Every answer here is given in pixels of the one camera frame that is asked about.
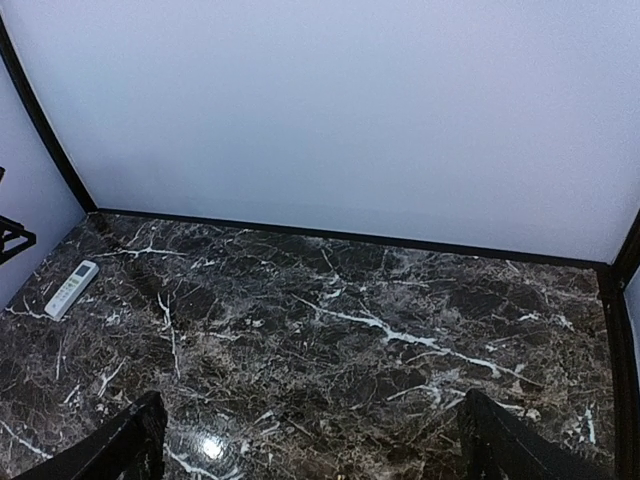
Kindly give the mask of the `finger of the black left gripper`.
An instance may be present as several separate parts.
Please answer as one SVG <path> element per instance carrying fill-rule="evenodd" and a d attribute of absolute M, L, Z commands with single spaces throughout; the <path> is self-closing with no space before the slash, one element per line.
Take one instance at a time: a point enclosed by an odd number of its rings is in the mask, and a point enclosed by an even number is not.
<path fill-rule="evenodd" d="M 5 264 L 18 254 L 36 244 L 35 233 L 28 231 L 22 224 L 2 216 L 0 263 Z"/>

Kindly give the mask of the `white remote control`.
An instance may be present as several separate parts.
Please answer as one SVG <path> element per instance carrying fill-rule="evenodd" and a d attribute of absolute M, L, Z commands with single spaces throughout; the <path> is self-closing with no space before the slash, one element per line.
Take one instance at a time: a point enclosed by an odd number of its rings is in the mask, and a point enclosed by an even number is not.
<path fill-rule="evenodd" d="M 96 263 L 83 260 L 46 304 L 45 313 L 54 321 L 60 321 L 98 272 L 99 266 Z"/>

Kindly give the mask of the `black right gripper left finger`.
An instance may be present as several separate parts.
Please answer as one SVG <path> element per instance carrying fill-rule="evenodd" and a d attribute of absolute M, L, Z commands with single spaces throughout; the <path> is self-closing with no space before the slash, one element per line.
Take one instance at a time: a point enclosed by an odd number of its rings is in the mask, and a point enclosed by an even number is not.
<path fill-rule="evenodd" d="M 28 479 L 161 479 L 167 412 L 148 391 L 84 440 L 18 477 Z"/>

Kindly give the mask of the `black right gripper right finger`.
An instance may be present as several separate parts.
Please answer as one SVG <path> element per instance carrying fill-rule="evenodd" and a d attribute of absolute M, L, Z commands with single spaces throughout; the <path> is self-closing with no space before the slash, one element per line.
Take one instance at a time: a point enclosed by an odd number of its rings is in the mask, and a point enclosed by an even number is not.
<path fill-rule="evenodd" d="M 477 389 L 457 410 L 465 479 L 606 479 L 583 458 L 546 441 Z"/>

